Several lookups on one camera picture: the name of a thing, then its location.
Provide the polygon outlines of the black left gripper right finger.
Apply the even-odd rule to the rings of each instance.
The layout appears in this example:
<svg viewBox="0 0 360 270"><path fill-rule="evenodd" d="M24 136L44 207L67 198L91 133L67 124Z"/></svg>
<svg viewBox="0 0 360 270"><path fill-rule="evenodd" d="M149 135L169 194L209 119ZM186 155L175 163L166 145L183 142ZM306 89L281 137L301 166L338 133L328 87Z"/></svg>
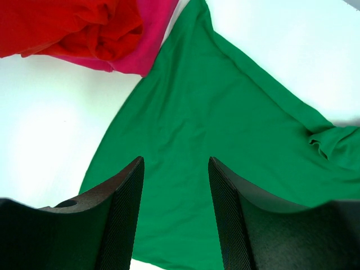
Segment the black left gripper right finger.
<svg viewBox="0 0 360 270"><path fill-rule="evenodd" d="M309 208L208 162L225 269L358 269L359 201Z"/></svg>

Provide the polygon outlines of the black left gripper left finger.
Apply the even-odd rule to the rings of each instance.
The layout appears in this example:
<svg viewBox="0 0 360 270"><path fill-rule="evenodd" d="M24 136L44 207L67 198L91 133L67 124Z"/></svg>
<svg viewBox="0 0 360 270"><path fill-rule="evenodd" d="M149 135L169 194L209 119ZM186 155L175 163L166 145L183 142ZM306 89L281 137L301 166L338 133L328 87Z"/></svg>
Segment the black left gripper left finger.
<svg viewBox="0 0 360 270"><path fill-rule="evenodd" d="M2 269L128 269L145 162L54 207L1 199Z"/></svg>

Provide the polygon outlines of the green t shirt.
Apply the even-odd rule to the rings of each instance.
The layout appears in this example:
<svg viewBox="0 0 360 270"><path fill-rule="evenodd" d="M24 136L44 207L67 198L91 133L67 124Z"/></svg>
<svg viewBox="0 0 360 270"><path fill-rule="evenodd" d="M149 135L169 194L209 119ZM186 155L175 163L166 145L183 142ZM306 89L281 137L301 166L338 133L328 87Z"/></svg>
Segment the green t shirt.
<svg viewBox="0 0 360 270"><path fill-rule="evenodd" d="M145 178L133 257L222 269L208 160L286 200L359 198L359 128L336 127L212 27L190 1L107 129L81 191L135 157Z"/></svg>

